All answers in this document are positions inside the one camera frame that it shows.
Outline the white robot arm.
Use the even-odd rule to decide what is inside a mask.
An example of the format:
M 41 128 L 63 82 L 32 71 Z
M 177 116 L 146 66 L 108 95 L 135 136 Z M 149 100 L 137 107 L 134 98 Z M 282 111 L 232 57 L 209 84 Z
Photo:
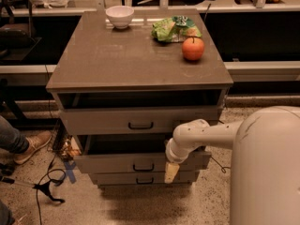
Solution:
M 195 149 L 232 151 L 231 225 L 300 225 L 300 108 L 273 106 L 247 119 L 182 124 L 166 145 L 165 182 Z

